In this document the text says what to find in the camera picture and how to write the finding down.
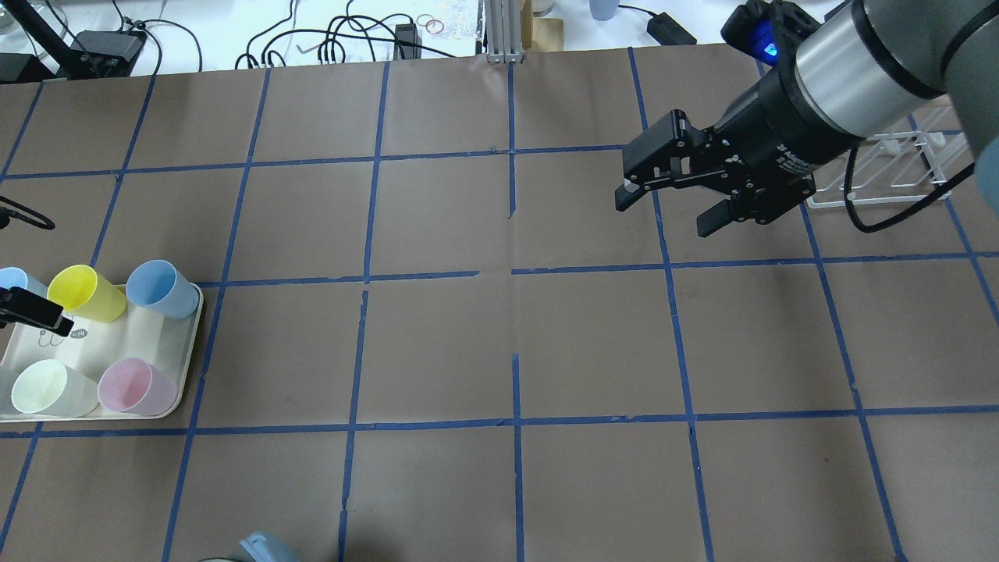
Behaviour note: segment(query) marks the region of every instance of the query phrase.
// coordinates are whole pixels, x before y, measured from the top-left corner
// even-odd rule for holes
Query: white desk
[[[74,32],[91,30],[111,30],[118,28],[118,15],[110,0],[62,0]],[[647,8],[655,12],[667,12],[687,29],[700,43],[720,43],[719,30],[738,0],[633,0],[631,5]],[[132,19],[152,19],[163,17],[188,26],[198,35],[205,57],[205,70],[233,68],[236,58],[245,50],[246,42],[288,13],[285,0],[119,0],[118,4],[126,16]],[[799,4],[816,19],[836,4],[837,0],[799,0]],[[322,28],[336,15],[344,13],[346,0],[300,0],[297,28]],[[456,56],[469,56],[475,53],[477,33],[478,0],[357,0],[352,5],[353,14],[369,15],[377,18],[395,12],[405,12],[414,17],[431,14],[445,23],[445,29],[438,35],[422,31],[424,44],[449,52]],[[42,11],[54,29],[60,26],[51,17],[48,9]],[[593,20],[589,15],[585,0],[555,0],[554,7],[547,17],[565,21],[565,49],[608,49],[627,46],[655,45],[655,41],[645,33],[646,14],[635,10],[619,9],[614,17],[605,22]],[[182,30],[169,25],[152,27],[153,32],[164,46],[161,73],[191,72],[197,68],[197,56],[191,38]],[[280,31],[291,29],[284,24],[275,32],[254,43],[255,55],[267,40]],[[377,34],[388,37],[385,31]],[[279,40],[278,51],[285,56],[289,65],[317,64],[315,51],[302,54],[297,47],[309,48],[316,45],[320,35],[296,34]],[[346,40],[348,61],[371,60],[368,44],[363,40]],[[31,45],[25,34],[16,30],[0,36],[0,51],[30,53]],[[376,44],[375,52],[380,60],[391,57],[392,44]],[[425,58],[437,57],[425,52]],[[51,58],[45,63],[54,68]],[[151,74],[156,64],[156,46],[150,42],[136,65],[134,74]]]

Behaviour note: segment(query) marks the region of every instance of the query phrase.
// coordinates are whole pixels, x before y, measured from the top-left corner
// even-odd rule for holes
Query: black box
[[[35,55],[0,53],[0,84],[25,84],[55,78]]]

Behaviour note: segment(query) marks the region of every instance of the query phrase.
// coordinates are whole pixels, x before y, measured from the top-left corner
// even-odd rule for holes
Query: light blue cup
[[[589,15],[596,21],[607,21],[614,17],[618,0],[589,0]]]
[[[49,292],[48,287],[38,279],[28,275],[20,267],[5,267],[0,269],[0,289],[11,289],[13,287],[20,287],[26,291],[31,291],[42,298],[45,298]]]
[[[125,294],[133,304],[175,319],[190,316],[201,300],[198,289],[165,260],[137,267],[128,278]]]

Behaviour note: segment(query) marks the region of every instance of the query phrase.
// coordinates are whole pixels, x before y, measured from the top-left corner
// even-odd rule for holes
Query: plastic cup
[[[17,380],[17,373],[0,365],[0,414],[16,414],[14,404],[10,401],[10,390]]]
[[[20,267],[5,267],[0,269],[0,289],[12,289],[14,287],[31,291],[42,298],[45,298],[49,290],[41,281],[28,275]]]
[[[165,260],[152,260],[137,267],[128,278],[125,293],[133,303],[176,319],[190,316],[201,300],[194,285]]]
[[[89,265],[73,265],[59,272],[49,285],[48,299],[67,314],[98,322],[114,322],[128,307],[125,294]]]
[[[177,383],[146,361],[129,357],[104,371],[97,398],[109,410],[158,416],[177,400]]]
[[[97,384],[55,359],[43,359],[21,372],[10,399],[25,414],[79,418],[97,407]]]
[[[607,21],[614,17],[618,0],[589,0],[589,15],[596,21]]]

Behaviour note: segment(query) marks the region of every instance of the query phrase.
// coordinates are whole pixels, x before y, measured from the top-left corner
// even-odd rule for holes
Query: power adapter
[[[406,41],[408,44],[396,44],[396,50],[392,55],[394,60],[400,59],[419,59],[420,53],[423,51],[419,45],[423,45],[420,40],[420,31],[417,29],[417,25],[414,23],[400,23],[396,24],[396,37],[400,41]]]
[[[696,45],[697,39],[669,14],[662,12],[648,20],[645,31],[659,42],[659,45]]]

